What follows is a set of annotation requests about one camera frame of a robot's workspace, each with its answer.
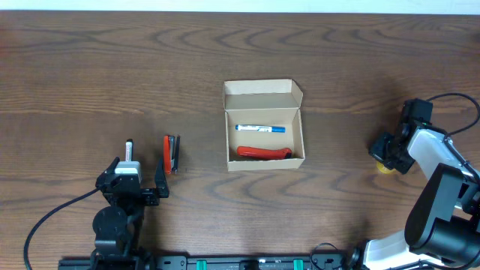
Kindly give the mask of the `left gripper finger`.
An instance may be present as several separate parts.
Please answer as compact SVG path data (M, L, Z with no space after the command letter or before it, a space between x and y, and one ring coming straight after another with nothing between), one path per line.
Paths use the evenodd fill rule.
M164 160L160 159L154 175L154 183L156 185L156 192L159 198L168 198L170 189L167 184L167 178L164 172Z
M112 163L105 169L104 174L106 175L114 174L118 163L119 163L119 157L115 157Z

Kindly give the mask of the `brown cardboard box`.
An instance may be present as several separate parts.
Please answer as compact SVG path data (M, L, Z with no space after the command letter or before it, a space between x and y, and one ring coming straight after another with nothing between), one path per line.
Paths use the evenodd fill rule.
M230 172L298 169L305 161L302 130L303 92L292 79L233 80L223 84L226 124L226 164ZM236 125L286 128L285 133L238 131ZM239 146L260 149L290 148L292 157L257 160L237 155Z

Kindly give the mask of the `black capped marker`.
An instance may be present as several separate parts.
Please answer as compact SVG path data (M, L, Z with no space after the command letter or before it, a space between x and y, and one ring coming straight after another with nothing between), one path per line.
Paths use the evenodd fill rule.
M126 142L125 142L125 161L129 162L129 161L132 161L132 157L133 157L133 146L134 146L134 142L132 139L128 139Z

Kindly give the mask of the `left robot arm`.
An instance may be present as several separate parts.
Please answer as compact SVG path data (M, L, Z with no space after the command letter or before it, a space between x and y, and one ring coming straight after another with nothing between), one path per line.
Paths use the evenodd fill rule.
M155 257L139 246L145 208L158 206L170 194L164 162L158 162L154 187L142 188L138 161L121 161L116 157L97 177L95 187L109 203L92 222L95 249L90 269L150 270L157 266Z

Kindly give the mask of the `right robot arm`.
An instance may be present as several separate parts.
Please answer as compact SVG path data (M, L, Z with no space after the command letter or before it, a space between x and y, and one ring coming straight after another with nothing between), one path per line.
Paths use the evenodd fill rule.
M369 148L379 167L406 174L418 164L424 186L403 230L367 241L359 269L471 269L479 267L479 171L431 124L431 100L403 104L396 132Z

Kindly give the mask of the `red box cutter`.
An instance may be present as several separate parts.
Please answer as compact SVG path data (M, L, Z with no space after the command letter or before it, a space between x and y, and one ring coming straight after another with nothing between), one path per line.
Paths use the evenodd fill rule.
M293 154L290 148L271 150L249 146L239 146L236 151L237 155L240 157L257 160L283 160L291 158Z

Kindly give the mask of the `clear yellow tape roll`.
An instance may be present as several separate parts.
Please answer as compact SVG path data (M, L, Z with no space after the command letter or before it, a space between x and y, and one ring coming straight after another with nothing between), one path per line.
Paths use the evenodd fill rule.
M394 172L393 169L389 169L386 167L383 163L380 163L379 161L376 162L376 168L383 174L391 174Z

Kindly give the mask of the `blue capped whiteboard marker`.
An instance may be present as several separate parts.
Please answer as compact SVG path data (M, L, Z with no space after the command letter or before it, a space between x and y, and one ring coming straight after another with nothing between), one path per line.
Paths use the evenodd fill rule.
M285 127L277 126L265 126L265 125L252 125L252 124L237 124L235 126L237 131L255 131L255 132L267 132L267 133L285 133Z

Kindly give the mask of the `red black stapler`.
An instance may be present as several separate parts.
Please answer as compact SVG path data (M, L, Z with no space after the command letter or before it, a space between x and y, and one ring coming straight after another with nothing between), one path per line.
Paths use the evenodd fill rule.
M180 136L163 138L163 168L166 174L176 174L179 168Z

